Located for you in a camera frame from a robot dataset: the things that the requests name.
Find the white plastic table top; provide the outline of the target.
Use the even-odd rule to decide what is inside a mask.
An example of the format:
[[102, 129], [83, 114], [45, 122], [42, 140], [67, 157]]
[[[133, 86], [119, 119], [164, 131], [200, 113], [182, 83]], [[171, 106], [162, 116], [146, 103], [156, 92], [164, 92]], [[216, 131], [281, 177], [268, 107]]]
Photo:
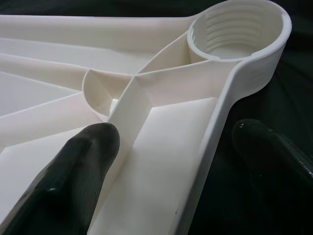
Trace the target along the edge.
[[70, 138], [108, 122], [120, 147], [87, 235], [186, 235], [232, 105], [271, 80], [291, 28], [270, 0], [0, 15], [0, 224]]

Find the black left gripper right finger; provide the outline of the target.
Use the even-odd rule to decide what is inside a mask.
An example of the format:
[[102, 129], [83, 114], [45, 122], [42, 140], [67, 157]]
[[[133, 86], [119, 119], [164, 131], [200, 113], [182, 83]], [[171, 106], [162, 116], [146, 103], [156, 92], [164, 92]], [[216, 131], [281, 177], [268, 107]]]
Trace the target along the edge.
[[268, 235], [313, 235], [313, 157], [257, 119], [232, 128], [249, 175], [252, 217]]

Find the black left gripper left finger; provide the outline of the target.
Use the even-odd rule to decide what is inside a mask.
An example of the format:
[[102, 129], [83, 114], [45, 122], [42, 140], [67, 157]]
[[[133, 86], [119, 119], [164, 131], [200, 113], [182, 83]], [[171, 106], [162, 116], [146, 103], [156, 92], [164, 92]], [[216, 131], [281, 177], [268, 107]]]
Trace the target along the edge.
[[119, 147], [118, 129], [108, 122], [70, 138], [0, 224], [0, 235], [87, 235]]

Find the black cloth table cover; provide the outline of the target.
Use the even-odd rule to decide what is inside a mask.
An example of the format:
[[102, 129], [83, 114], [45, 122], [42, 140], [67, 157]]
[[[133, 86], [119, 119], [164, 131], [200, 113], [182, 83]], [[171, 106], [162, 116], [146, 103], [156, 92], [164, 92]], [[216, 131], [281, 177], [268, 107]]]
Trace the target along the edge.
[[292, 20], [292, 32], [269, 84], [236, 102], [227, 117], [188, 235], [268, 235], [253, 220], [255, 196], [232, 128], [257, 119], [313, 157], [313, 0], [271, 0]]

